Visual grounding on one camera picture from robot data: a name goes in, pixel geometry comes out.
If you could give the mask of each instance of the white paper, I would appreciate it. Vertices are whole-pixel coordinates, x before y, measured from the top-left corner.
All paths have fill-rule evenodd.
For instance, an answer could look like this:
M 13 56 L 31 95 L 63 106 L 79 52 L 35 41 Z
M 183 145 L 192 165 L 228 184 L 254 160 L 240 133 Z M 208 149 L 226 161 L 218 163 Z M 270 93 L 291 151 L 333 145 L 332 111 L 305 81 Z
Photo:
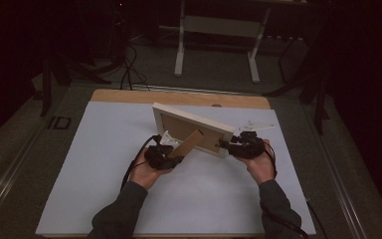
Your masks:
M 172 107 L 236 128 L 249 120 L 274 124 L 258 130 L 258 136 L 271 141 L 277 182 L 301 216 L 302 229 L 315 234 L 275 111 Z M 151 104 L 90 102 L 36 233 L 88 234 L 94 215 L 115 200 L 130 162 L 155 134 Z M 149 190 L 135 235 L 260 234 L 259 200 L 257 184 L 243 163 L 194 149 Z

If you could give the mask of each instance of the picture frame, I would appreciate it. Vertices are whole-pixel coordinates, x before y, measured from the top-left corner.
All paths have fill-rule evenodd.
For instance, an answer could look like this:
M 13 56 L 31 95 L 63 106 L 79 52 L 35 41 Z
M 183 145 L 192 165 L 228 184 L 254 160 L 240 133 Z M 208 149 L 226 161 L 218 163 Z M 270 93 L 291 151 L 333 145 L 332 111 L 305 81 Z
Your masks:
M 154 103 L 152 107 L 158 133 L 168 131 L 173 138 L 182 142 L 198 129 L 204 138 L 197 144 L 197 149 L 218 157 L 226 156 L 227 149 L 220 147 L 219 140 L 231 141 L 234 127 L 159 103 Z

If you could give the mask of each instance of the gray sleeve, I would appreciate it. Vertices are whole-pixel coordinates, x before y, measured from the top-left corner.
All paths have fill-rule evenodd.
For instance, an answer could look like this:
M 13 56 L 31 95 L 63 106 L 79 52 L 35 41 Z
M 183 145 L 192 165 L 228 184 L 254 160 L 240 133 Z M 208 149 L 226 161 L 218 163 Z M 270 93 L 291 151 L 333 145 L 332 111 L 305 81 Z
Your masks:
M 128 181 L 116 200 L 95 215 L 89 239 L 131 238 L 147 190 Z
M 300 227 L 300 216 L 290 208 L 287 196 L 275 180 L 269 180 L 260 184 L 259 189 L 260 205 L 264 210 L 268 210 L 270 213 L 292 223 L 296 227 Z M 266 211 L 263 212 L 262 221 L 266 231 L 266 238 L 301 238 L 298 233 L 270 217 Z

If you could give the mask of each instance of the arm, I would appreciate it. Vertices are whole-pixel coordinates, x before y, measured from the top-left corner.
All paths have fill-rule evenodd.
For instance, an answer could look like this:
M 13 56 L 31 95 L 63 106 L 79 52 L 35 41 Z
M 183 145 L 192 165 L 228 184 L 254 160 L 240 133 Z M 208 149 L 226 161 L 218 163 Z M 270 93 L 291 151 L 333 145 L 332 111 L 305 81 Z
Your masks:
M 146 196 L 144 187 L 126 182 L 116 200 L 95 215 L 93 230 L 87 238 L 131 238 Z
M 275 221 L 269 213 L 276 215 L 296 227 L 300 228 L 301 219 L 299 215 L 290 208 L 289 200 L 284 191 L 275 180 L 263 182 L 259 186 L 260 205 L 263 208 L 263 227 L 267 238 L 301 238 L 298 233 Z
M 269 147 L 266 147 L 270 155 L 273 155 Z M 260 205 L 264 210 L 262 221 L 267 238 L 300 238 L 299 234 L 280 224 L 269 215 L 268 212 L 279 218 L 294 224 L 301 225 L 299 215 L 290 208 L 289 200 L 284 191 L 275 181 L 274 158 L 270 159 L 263 153 L 253 159 L 237 159 L 247 166 L 247 170 L 259 185 Z
M 144 158 L 145 152 L 146 148 L 138 157 L 129 181 L 125 183 L 116 200 L 93 218 L 93 230 L 88 239 L 132 238 L 147 190 L 159 176 L 172 170 L 151 168 Z

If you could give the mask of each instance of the hand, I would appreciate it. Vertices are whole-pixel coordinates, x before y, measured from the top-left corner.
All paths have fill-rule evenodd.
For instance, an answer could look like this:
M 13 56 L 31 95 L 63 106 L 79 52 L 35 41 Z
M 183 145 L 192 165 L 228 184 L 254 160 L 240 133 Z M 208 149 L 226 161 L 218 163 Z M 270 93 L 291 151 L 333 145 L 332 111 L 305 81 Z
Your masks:
M 129 180 L 138 183 L 148 190 L 151 186 L 153 186 L 154 182 L 156 182 L 159 176 L 172 171 L 173 168 L 167 170 L 157 170 L 152 168 L 150 165 L 148 165 L 148 162 L 144 158 L 146 151 L 147 147 L 138 157 L 137 162 L 135 163 L 135 168 L 132 170 Z
M 270 155 L 273 155 L 271 148 L 269 147 L 270 142 L 268 139 L 263 140 L 266 144 L 266 150 Z M 262 184 L 265 181 L 275 179 L 275 169 L 269 158 L 269 156 L 263 152 L 263 154 L 253 158 L 245 159 L 240 157 L 235 157 L 239 161 L 243 162 L 247 166 L 247 170 L 257 182 L 257 185 Z

